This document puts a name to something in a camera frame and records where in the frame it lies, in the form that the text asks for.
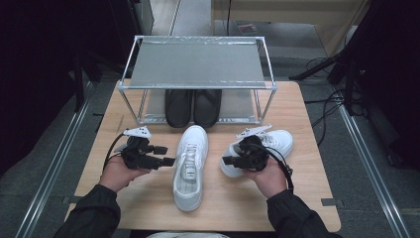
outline black sleeve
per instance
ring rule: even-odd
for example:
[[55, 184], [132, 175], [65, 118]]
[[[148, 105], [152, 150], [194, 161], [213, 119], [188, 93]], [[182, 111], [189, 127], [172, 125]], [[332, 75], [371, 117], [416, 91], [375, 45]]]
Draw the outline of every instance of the black sleeve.
[[96, 184], [71, 210], [54, 237], [111, 237], [120, 222], [117, 193]]
[[285, 190], [266, 201], [268, 219], [279, 237], [341, 237], [329, 233], [321, 217]]

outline black equipment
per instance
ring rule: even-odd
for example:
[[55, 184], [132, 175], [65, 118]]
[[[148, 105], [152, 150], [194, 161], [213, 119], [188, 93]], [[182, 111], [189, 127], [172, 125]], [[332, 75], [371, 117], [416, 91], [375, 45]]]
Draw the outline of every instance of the black equipment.
[[165, 155], [167, 147], [149, 145], [149, 140], [142, 137], [129, 137], [127, 147], [121, 151], [124, 163], [129, 169], [144, 168], [148, 170], [157, 170], [160, 167], [172, 167], [175, 159], [156, 158], [148, 156], [153, 152], [154, 155]]

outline metal rack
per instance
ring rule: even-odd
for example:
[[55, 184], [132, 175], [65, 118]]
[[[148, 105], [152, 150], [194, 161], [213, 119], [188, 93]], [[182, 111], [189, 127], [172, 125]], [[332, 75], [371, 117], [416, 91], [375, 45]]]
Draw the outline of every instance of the metal rack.
[[[118, 89], [138, 125], [165, 123], [165, 89], [224, 89], [217, 123], [260, 124], [277, 86], [264, 37], [135, 36]], [[126, 94], [132, 89], [143, 90], [138, 112]], [[259, 90], [271, 91], [264, 105]]]

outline floor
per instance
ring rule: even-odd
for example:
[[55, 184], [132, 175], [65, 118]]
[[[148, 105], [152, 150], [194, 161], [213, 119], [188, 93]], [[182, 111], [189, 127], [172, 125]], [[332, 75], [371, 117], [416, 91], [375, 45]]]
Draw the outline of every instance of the floor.
[[[152, 5], [154, 35], [210, 34], [209, 0], [152, 0]], [[231, 36], [241, 35], [236, 24], [231, 23]], [[253, 24], [257, 34], [267, 39], [276, 80], [287, 80], [325, 57], [313, 26]], [[217, 21], [215, 27], [216, 35], [225, 35], [225, 21]], [[67, 199], [77, 187], [101, 114], [119, 79], [106, 67], [102, 71], [100, 83], [86, 82], [87, 103], [81, 112], [73, 113], [74, 98], [71, 99], [32, 153], [1, 177], [0, 237], [52, 237], [62, 223], [68, 210]], [[330, 85], [326, 75], [328, 68], [299, 81], [305, 101], [326, 99], [333, 90], [344, 87]], [[322, 104], [306, 107], [311, 122], [323, 116]], [[344, 237], [420, 237], [418, 171], [400, 170], [389, 164], [366, 117], [349, 117], [340, 108], [325, 125], [326, 128], [318, 124], [313, 130], [317, 140], [326, 130], [319, 149], [331, 190], [339, 201], [342, 229], [338, 233]], [[51, 165], [58, 173], [52, 172]], [[43, 179], [49, 174], [54, 178], [45, 186]], [[35, 200], [43, 195], [45, 199]], [[118, 230], [114, 235], [129, 236], [127, 230]]]

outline metal rail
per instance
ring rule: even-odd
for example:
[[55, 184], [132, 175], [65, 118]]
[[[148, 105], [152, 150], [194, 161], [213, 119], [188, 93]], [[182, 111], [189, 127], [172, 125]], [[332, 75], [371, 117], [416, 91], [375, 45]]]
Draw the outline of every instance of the metal rail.
[[81, 121], [84, 118], [87, 107], [89, 105], [90, 98], [94, 92], [94, 86], [92, 82], [88, 82], [85, 88], [85, 101], [81, 106], [80, 110], [73, 115], [71, 122], [58, 146], [57, 151], [52, 159], [49, 169], [44, 176], [43, 181], [38, 188], [37, 193], [33, 197], [25, 218], [16, 234], [16, 238], [31, 237], [35, 226], [38, 223], [41, 213], [47, 203], [47, 200], [53, 190], [56, 178], [61, 171], [62, 165], [67, 156], [68, 150], [71, 147], [74, 136], [80, 127]]
[[340, 107], [340, 113], [346, 123], [350, 135], [355, 143], [355, 146], [361, 156], [362, 163], [367, 172], [367, 176], [376, 193], [383, 212], [388, 219], [389, 225], [395, 237], [409, 238], [411, 237], [408, 228], [401, 217], [400, 211], [395, 204], [391, 193], [389, 192], [379, 170], [376, 167], [374, 159], [368, 150], [368, 146], [358, 128], [358, 125], [353, 117], [349, 115], [346, 108]]

